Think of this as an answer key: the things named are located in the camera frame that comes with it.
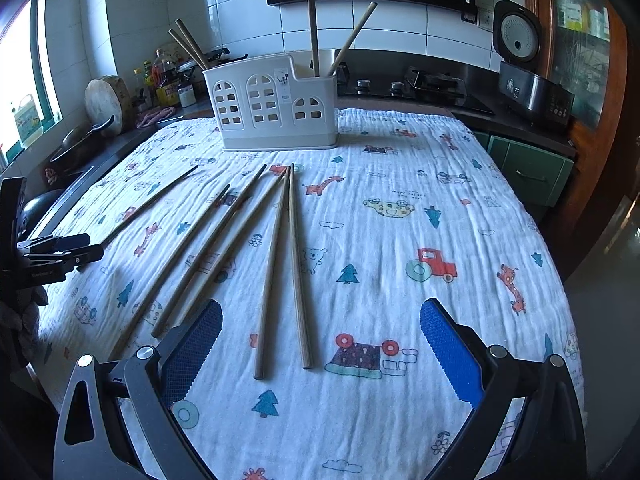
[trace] window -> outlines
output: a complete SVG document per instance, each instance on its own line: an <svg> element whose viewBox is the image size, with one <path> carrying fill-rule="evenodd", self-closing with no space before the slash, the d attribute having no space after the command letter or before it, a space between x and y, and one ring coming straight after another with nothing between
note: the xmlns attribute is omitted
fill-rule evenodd
<svg viewBox="0 0 640 480"><path fill-rule="evenodd" d="M44 130L60 120L51 108L43 72L50 80L49 62L44 45L44 0L27 2L0 41L0 59L3 60L0 84L0 144L9 161L20 152L20 137L12 110L29 94L33 96ZM58 108L52 92L49 92Z"/></svg>

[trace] metal screw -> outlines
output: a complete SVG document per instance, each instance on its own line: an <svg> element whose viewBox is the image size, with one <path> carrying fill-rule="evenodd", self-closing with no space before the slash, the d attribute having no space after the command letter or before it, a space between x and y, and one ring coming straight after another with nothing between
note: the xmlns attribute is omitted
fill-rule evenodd
<svg viewBox="0 0 640 480"><path fill-rule="evenodd" d="M553 366L557 366L558 368L561 368L564 365L564 359L562 359L558 354L553 354L550 357L551 360L551 364Z"/></svg>
<svg viewBox="0 0 640 480"><path fill-rule="evenodd" d="M496 359L502 359L507 357L507 349L504 346L491 345L489 346L489 354L494 356Z"/></svg>
<svg viewBox="0 0 640 480"><path fill-rule="evenodd" d="M140 350L136 352L136 357L138 359L149 359L154 354L154 349L151 346L143 346Z"/></svg>
<svg viewBox="0 0 640 480"><path fill-rule="evenodd" d="M89 354L83 355L81 358L78 359L78 366L84 368L85 366L90 365L91 361L93 360L94 358L91 357Z"/></svg>

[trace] chopstick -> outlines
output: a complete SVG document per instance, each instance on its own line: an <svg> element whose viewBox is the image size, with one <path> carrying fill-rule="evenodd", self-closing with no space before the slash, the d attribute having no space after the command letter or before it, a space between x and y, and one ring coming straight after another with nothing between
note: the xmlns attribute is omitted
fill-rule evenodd
<svg viewBox="0 0 640 480"><path fill-rule="evenodd" d="M206 210L200 216L200 218L198 218L196 223L190 227L190 229L187 231L187 234L184 235L182 241L180 242L180 245L178 245L169 260L164 264L164 266L162 266L162 269L160 270L155 282L153 283L145 297L142 299L142 301L140 301L140 303L138 304L138 309L134 312L133 317L120 334L118 340L116 341L116 344L113 346L113 349L111 349L111 354L109 355L110 361L116 360L120 356L120 354L124 350L124 347L127 345L127 341L131 337L131 333L134 331L135 327L140 322L140 319L142 319L142 317L146 313L146 310L158 295L158 292L166 282L166 279L171 273L171 270L174 268L177 259L182 256L184 250L189 246L191 242L193 242L195 236L201 231L202 225L207 221L207 219L209 219L211 212L220 205L220 201L222 200L222 197L225 195L229 187L229 184L226 184L226 186L223 187L222 191L218 193L215 200L206 208Z"/></svg>
<svg viewBox="0 0 640 480"><path fill-rule="evenodd" d="M316 0L306 0L309 10L309 31L311 33L311 59L314 66L314 77L320 77L320 61L318 54L318 21L316 20Z"/></svg>
<svg viewBox="0 0 640 480"><path fill-rule="evenodd" d="M264 170L266 170L266 168L267 168L267 165L264 164L260 168L260 170L257 171L257 173L249 181L249 184L247 184L246 187L240 192L240 195L238 195L238 198L236 198L234 200L234 202L232 203L232 205L229 206L229 209L225 212L225 215L222 217L222 220L220 220L220 223L216 226L216 228L213 230L213 232L209 235L209 238L207 238L207 240L204 242L204 245L200 249L200 252L193 259L193 261L191 262L191 265L189 266L189 268L186 269L185 273L183 274L182 278L180 279L180 282L174 288L174 292L172 293L171 297L169 298L169 301L164 306L164 309L162 310L162 313L158 317L158 320L156 320L156 324L154 325L153 330L151 331L151 335L153 337L158 338L161 335L162 329L164 328L164 324L166 323L166 320L172 314L172 312L173 312L176 304L178 303L178 300L180 299L181 295L183 294L184 290L189 285L189 282L191 281L191 279L193 278L193 276L197 272L197 270L200 267L200 264L202 263L204 258L206 258L207 252L210 250L210 247L216 241L216 239L220 236L220 233L224 230L224 228L226 227L228 222L231 220L231 217L235 214L235 212L242 205L242 202L244 202L246 200L249 192L253 189L255 183L258 181L258 179L260 178L262 172Z"/></svg>
<svg viewBox="0 0 640 480"><path fill-rule="evenodd" d="M206 70L206 67L202 64L197 54L191 49L189 44L186 41L184 41L184 39L180 34L178 34L172 28L169 29L169 34L171 35L172 38L174 38L175 41L177 41L177 43L185 50L187 55L191 57L191 59L193 59L201 69Z"/></svg>
<svg viewBox="0 0 640 480"><path fill-rule="evenodd" d="M362 27L364 27L364 24L367 23L367 20L371 16L371 13L376 10L377 6L378 4L376 2L371 2L369 4L369 7L367 7L367 10L364 11L364 14L362 15L360 21L351 31L351 34L347 38L347 41L344 42L344 46L340 49L340 52L338 52L338 55L335 57L335 60L332 63L329 72L327 72L326 74L327 77L331 77L334 74L335 69L338 68L338 65L340 65L340 63L344 59L344 56L347 55L347 51L349 50L351 43L353 43L353 40L356 39L356 36L360 33Z"/></svg>
<svg viewBox="0 0 640 480"><path fill-rule="evenodd" d="M242 234L244 234L244 232L246 231L246 228L249 227L249 225L251 225L255 217L257 217L258 213L262 210L264 204L267 202L267 199L270 197L271 192L274 189L276 189L276 187L280 182L282 182L282 179L284 178L284 176L285 176L285 171L283 171L280 174L280 176L269 185L269 187L267 188L267 191L264 193L262 198L258 201L258 203L254 206L253 209L251 209L249 214L246 216L246 218L244 219L244 221L236 231L236 234L234 235L234 237L226 244L224 248L220 250L220 256L216 258L216 261L213 267L211 267L211 270L209 271L206 280L200 287L200 290L198 291L195 299L191 302L190 307L188 308L184 316L182 316L182 319L179 321L179 323L184 322L186 319L190 318L192 314L197 312L199 306L201 305L201 302L203 301L207 291L209 290L209 287L211 286L211 282L213 282L216 279L216 277L218 276L222 268L225 266L226 261L229 259L231 254L236 250L236 244L238 243L238 240L241 239Z"/></svg>
<svg viewBox="0 0 640 480"><path fill-rule="evenodd" d="M197 56L197 59L200 59L201 66L204 67L204 70L208 70L210 68L209 61L207 61L207 58L202 53L202 50L200 49L200 46L198 45L196 40L193 39L193 36L189 32L189 29L187 28L187 26L182 22L180 18L175 20L175 24L178 26L178 28L180 29L180 32L183 34L184 38L187 40L189 45L191 45L191 49L194 51L195 55Z"/></svg>
<svg viewBox="0 0 640 480"><path fill-rule="evenodd" d="M296 209L295 173L289 169L289 240L291 244L291 267L293 272L293 295L296 302L296 321L298 324L298 343L300 357L305 370L313 368L314 362L309 344L308 326L306 324L305 300L300 277L300 247L298 245L298 216Z"/></svg>
<svg viewBox="0 0 640 480"><path fill-rule="evenodd" d="M160 191L158 191L155 195L153 195L151 198L148 198L146 200L146 202L144 202L139 208L137 208L129 217L127 217L126 219L124 219L122 222L120 222L113 231L111 231L108 235L106 235L104 237L104 240L102 240L100 242L100 246L104 249L106 248L111 242L113 242L116 238L116 236L118 236L125 228L127 228L136 218L138 218L138 216L140 216L140 214L145 211L146 209L149 208L149 206L152 206L160 197L164 196L167 194L167 192L169 192L170 190L172 190L176 184L178 184L178 182L180 182L181 180L184 180L185 178L187 178L191 173L193 173L195 170L197 170L198 167L194 166L193 168L191 168L189 171L185 171L183 174L181 174L181 176L179 176L178 178L176 178L174 181L172 181L171 183L169 183L165 188L161 189ZM81 266L78 267L78 271L82 272L82 270L84 269L85 266Z"/></svg>
<svg viewBox="0 0 640 480"><path fill-rule="evenodd" d="M269 299L271 296L271 285L273 283L273 269L276 262L276 253L278 252L278 236L280 235L280 225L282 224L282 213L284 211L284 197L287 187L289 187L289 166L285 170L286 181L280 192L280 203L276 213L275 222L273 223L273 236L271 237L271 245L269 246L269 259L267 260L267 272L264 279L264 288L262 289L262 306L260 308L260 328L258 329L258 346L255 353L254 379L260 380L264 378L264 348L267 332L267 319L269 316Z"/></svg>

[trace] cabinet drawer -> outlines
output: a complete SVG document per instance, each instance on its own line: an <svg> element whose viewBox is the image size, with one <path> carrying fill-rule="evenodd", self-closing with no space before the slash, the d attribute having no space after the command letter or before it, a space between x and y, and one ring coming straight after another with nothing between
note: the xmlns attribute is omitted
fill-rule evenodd
<svg viewBox="0 0 640 480"><path fill-rule="evenodd" d="M521 202L555 206L574 163L514 140L492 137L489 154Z"/></svg>
<svg viewBox="0 0 640 480"><path fill-rule="evenodd" d="M478 139L478 142L482 145L482 147L486 150L489 149L489 140L491 139L491 135L486 134L484 132L476 132L475 130L472 130L473 134L476 136L476 139Z"/></svg>

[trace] label sticker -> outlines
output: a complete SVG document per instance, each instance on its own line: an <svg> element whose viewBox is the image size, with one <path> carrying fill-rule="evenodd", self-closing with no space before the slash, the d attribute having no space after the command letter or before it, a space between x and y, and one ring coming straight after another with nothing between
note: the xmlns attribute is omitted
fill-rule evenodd
<svg viewBox="0 0 640 480"><path fill-rule="evenodd" d="M289 70L277 68L273 71L278 88L278 101L282 104L291 104L291 89L289 88Z"/></svg>

